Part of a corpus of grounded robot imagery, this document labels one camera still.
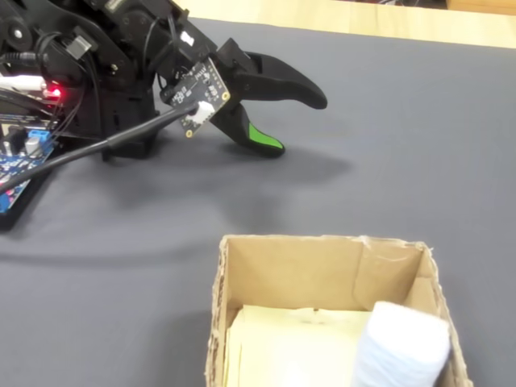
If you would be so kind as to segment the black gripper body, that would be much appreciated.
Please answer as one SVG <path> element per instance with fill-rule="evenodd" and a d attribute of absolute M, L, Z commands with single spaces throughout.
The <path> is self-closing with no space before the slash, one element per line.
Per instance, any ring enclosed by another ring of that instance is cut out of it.
<path fill-rule="evenodd" d="M 163 102 L 240 102 L 238 70 L 253 70 L 248 53 L 233 40 L 221 47 L 193 27 L 181 27 L 155 68 L 166 80 Z"/>

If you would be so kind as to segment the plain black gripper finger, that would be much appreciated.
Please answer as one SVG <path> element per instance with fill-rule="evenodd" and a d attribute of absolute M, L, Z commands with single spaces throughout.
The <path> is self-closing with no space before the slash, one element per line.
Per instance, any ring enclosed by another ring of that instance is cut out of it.
<path fill-rule="evenodd" d="M 253 70 L 238 70 L 236 84 L 243 100 L 301 102 L 310 108 L 327 108 L 324 92 L 308 77 L 274 56 L 248 52 Z"/>

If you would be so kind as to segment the green-padded black gripper finger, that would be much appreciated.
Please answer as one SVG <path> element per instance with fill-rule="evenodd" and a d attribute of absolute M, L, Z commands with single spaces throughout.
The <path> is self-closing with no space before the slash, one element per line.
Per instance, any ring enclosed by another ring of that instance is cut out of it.
<path fill-rule="evenodd" d="M 241 103 L 220 110 L 210 121 L 236 144 L 259 156 L 278 158 L 285 154 L 284 144 L 257 129 Z"/>

